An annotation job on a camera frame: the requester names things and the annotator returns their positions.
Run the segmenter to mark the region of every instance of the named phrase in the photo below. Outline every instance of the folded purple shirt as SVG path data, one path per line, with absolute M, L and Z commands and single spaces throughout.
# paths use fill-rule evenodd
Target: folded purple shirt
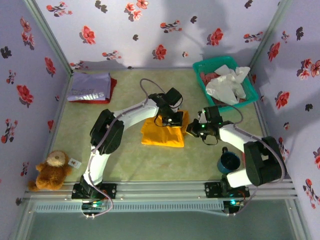
M 73 82 L 67 100 L 106 100 L 110 98 L 111 78 L 109 72 L 87 74 L 73 73 Z

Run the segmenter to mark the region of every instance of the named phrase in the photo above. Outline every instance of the dark teal mug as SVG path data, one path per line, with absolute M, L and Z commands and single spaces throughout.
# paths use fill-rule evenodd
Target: dark teal mug
M 228 151 L 228 148 L 224 146 L 222 148 L 222 155 L 218 160 L 218 170 L 223 174 L 231 173 L 240 167 L 240 158 L 232 151 Z

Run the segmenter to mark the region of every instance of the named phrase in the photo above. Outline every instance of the floral wallpaper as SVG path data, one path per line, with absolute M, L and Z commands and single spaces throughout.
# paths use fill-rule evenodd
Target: floral wallpaper
M 311 235 L 319 239 L 320 26 L 314 19 L 320 6 L 312 5 L 312 0 L 292 2 L 251 73 Z
M 248 66 L 279 0 L 36 2 L 70 66 L 93 70 L 191 67 L 221 55 Z
M 67 73 L 23 1 L 2 2 L 0 22 L 0 239 L 7 240 L 43 161 Z

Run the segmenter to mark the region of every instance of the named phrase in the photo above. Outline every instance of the red cloth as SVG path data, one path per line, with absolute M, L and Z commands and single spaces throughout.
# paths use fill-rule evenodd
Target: red cloth
M 111 101 L 112 93 L 113 93 L 114 88 L 115 88 L 116 85 L 117 85 L 117 80 L 111 77 L 110 98 L 106 98 L 105 100 L 78 100 L 78 101 L 71 101 L 70 103 L 108 104 Z

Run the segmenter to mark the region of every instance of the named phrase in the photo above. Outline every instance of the yellow cloth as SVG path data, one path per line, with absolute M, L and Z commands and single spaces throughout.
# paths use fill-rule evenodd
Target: yellow cloth
M 162 118 L 160 115 L 156 120 L 156 117 L 147 118 L 141 128 L 141 143 L 145 145 L 183 148 L 185 146 L 184 135 L 189 124 L 189 113 L 188 111 L 182 112 L 182 127 L 161 127 Z

